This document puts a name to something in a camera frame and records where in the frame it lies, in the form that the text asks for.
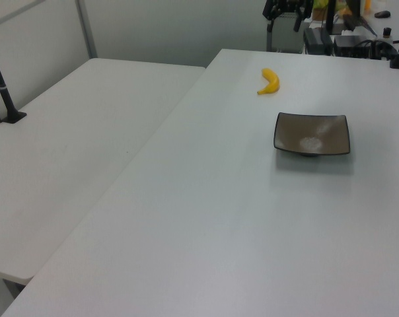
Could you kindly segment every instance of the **square plate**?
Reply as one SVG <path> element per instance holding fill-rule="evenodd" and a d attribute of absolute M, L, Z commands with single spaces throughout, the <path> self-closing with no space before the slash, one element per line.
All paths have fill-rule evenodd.
<path fill-rule="evenodd" d="M 306 156 L 343 155 L 351 151 L 345 116 L 277 116 L 274 147 Z"/>

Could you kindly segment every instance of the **banana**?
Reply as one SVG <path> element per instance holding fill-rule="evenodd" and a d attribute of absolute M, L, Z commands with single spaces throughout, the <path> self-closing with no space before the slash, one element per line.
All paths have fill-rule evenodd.
<path fill-rule="evenodd" d="M 264 68 L 262 70 L 263 77 L 267 79 L 270 83 L 262 90 L 258 91 L 257 94 L 272 94 L 279 90 L 280 81 L 277 74 L 270 68 Z"/>

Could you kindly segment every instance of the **white wall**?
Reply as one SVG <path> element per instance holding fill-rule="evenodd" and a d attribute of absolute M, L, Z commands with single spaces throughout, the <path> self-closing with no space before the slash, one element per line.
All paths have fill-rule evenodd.
<path fill-rule="evenodd" d="M 84 0 L 98 57 L 208 66 L 266 50 L 265 0 Z"/>
<path fill-rule="evenodd" d="M 75 0 L 45 0 L 0 24 L 0 70 L 17 108 L 86 60 Z"/>

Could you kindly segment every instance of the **black box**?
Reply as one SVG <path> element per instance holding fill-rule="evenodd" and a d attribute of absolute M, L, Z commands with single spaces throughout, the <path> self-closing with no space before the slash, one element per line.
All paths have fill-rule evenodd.
<path fill-rule="evenodd" d="M 304 43 L 308 54 L 332 55 L 333 42 L 325 28 L 306 28 Z"/>
<path fill-rule="evenodd" d="M 368 58 L 370 49 L 371 41 L 365 36 L 337 35 L 334 38 L 334 53 L 336 56 Z"/>

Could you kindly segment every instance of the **table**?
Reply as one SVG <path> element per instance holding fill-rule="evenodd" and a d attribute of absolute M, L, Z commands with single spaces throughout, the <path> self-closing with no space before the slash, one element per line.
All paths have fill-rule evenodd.
<path fill-rule="evenodd" d="M 391 38 L 396 41 L 399 40 L 399 0 L 388 0 L 386 2 L 386 8 L 383 10 L 388 10 L 390 11 L 390 18 L 375 18 L 374 14 L 377 12 L 380 12 L 382 10 L 378 8 L 372 8 L 366 12 L 363 16 L 365 20 L 369 23 L 371 28 L 380 36 L 382 37 L 383 35 L 383 29 L 384 28 L 391 28 L 392 33 L 391 33 Z"/>
<path fill-rule="evenodd" d="M 275 150 L 279 112 L 345 114 L 351 154 Z M 399 316 L 399 70 L 221 51 L 13 316 Z"/>
<path fill-rule="evenodd" d="M 0 124 L 0 277 L 29 282 L 202 73 L 92 59 Z"/>

